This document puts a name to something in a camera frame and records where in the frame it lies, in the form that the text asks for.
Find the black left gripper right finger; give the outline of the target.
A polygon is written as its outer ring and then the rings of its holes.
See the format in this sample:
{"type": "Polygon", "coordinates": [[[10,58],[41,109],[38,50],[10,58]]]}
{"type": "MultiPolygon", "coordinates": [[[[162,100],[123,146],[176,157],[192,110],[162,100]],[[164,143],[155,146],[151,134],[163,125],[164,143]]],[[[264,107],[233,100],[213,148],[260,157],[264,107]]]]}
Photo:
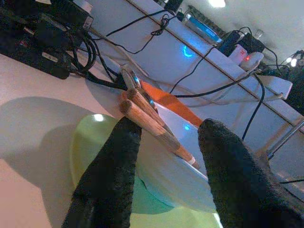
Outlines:
{"type": "Polygon", "coordinates": [[[302,228],[304,203],[223,123],[205,119],[199,148],[220,222],[225,228],[302,228]]]}

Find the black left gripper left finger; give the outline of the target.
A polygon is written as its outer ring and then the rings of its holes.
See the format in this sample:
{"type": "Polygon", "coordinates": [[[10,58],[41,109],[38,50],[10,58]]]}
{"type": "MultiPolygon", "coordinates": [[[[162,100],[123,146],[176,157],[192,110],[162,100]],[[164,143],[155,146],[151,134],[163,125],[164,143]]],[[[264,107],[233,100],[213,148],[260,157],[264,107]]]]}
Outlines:
{"type": "Polygon", "coordinates": [[[64,228],[128,228],[142,129],[123,117],[87,167],[62,224],[64,228]]]}

